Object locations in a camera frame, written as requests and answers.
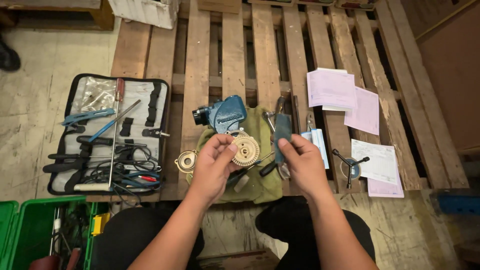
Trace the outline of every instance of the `wooden wall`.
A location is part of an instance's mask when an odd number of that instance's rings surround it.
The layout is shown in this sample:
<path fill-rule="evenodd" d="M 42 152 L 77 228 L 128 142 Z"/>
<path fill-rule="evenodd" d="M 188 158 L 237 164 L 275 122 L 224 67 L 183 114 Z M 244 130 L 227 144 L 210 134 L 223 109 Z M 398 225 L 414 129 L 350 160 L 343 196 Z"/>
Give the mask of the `wooden wall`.
<path fill-rule="evenodd" d="M 457 151 L 480 153 L 480 2 L 417 43 Z"/>

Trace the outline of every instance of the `concrete floor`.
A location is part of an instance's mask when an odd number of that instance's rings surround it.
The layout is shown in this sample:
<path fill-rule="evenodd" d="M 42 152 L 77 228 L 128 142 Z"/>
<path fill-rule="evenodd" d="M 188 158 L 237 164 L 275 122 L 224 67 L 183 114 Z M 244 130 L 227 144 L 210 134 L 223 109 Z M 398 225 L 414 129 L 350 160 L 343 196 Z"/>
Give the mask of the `concrete floor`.
<path fill-rule="evenodd" d="M 14 29 L 4 37 L 19 53 L 22 67 L 0 71 L 0 200 L 53 197 L 41 168 L 51 161 L 63 131 L 60 122 L 72 79 L 80 73 L 109 75 L 118 36 L 113 32 Z M 458 228 L 434 213 L 430 191 L 406 192 L 404 199 L 336 195 L 343 209 L 369 225 L 377 264 L 389 269 L 457 269 L 453 244 Z M 269 247 L 279 257 L 288 245 L 259 233 L 260 206 L 212 207 L 204 222 L 202 256 Z"/>

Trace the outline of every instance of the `pink form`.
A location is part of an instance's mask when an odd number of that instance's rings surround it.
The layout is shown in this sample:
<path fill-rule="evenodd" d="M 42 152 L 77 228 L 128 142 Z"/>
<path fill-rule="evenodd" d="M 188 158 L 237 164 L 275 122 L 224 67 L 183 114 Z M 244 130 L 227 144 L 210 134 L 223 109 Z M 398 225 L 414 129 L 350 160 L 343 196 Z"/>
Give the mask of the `pink form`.
<path fill-rule="evenodd" d="M 379 134 L 378 95 L 355 87 L 357 107 L 345 112 L 344 124 L 375 135 Z"/>
<path fill-rule="evenodd" d="M 389 149 L 394 149 L 393 146 L 383 146 Z M 388 197 L 388 198 L 404 198 L 402 183 L 400 181 L 400 174 L 398 173 L 398 164 L 396 167 L 396 184 L 390 184 L 374 179 L 367 179 L 368 196 L 370 197 Z"/>
<path fill-rule="evenodd" d="M 307 73 L 308 107 L 331 105 L 353 109 L 355 76 L 326 70 Z"/>

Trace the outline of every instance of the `nail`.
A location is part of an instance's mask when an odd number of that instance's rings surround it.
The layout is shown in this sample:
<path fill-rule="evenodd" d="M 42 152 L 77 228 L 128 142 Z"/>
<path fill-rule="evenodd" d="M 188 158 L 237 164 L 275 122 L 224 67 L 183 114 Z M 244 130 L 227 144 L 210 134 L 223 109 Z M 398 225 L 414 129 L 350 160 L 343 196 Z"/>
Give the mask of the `nail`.
<path fill-rule="evenodd" d="M 230 144 L 228 149 L 232 150 L 232 152 L 237 152 L 238 147 L 236 144 Z"/>
<path fill-rule="evenodd" d="M 278 147 L 283 147 L 284 145 L 287 144 L 287 139 L 281 138 L 278 140 Z"/>

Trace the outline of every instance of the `forearm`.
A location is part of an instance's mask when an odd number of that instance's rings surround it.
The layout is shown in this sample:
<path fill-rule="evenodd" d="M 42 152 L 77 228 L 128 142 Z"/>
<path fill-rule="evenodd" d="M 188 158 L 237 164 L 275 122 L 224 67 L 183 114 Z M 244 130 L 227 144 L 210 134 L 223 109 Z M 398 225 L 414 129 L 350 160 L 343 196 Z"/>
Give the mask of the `forearm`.
<path fill-rule="evenodd" d="M 330 192 L 309 199 L 322 269 L 377 270 Z"/>
<path fill-rule="evenodd" d="M 194 195 L 187 194 L 162 230 L 128 269 L 185 269 L 206 208 Z"/>

